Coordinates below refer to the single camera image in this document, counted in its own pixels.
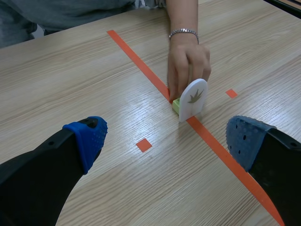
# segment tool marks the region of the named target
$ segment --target orange tape line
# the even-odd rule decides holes
[[[145,64],[142,59],[140,59],[140,57],[122,40],[122,38],[115,31],[108,31],[108,34],[137,65],[143,74],[145,74],[152,84],[163,94],[163,96],[169,100],[168,88],[164,82]],[[270,213],[270,215],[273,216],[280,225],[284,226],[277,209],[265,191],[249,173],[245,172],[245,170],[235,161],[235,159],[233,159],[230,153],[205,128],[205,126],[203,126],[203,124],[196,117],[191,117],[187,120],[187,123],[207,143],[207,145],[234,173],[234,175],[245,185],[245,187],[254,195],[260,204]]]

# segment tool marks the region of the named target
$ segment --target green block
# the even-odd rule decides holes
[[[173,101],[173,109],[175,112],[177,112],[179,114],[179,110],[180,110],[180,98],[176,99]]]

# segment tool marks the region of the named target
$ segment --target person's hand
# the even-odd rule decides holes
[[[170,101],[179,98],[188,86],[190,65],[191,81],[199,78],[208,81],[211,73],[209,50],[203,45],[198,45],[194,34],[175,34],[171,38],[168,56],[167,81]]]

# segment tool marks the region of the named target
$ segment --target forearm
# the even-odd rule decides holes
[[[186,28],[198,32],[198,0],[166,0],[171,31]]]

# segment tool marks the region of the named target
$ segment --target orange square marker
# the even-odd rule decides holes
[[[145,138],[142,141],[139,141],[136,145],[137,145],[137,147],[139,147],[139,149],[142,152],[146,152],[147,150],[149,150],[152,147],[150,142],[148,142],[148,140]]]
[[[231,98],[237,97],[237,93],[233,89],[229,89],[228,91],[226,91],[226,94],[228,94],[228,96]]]

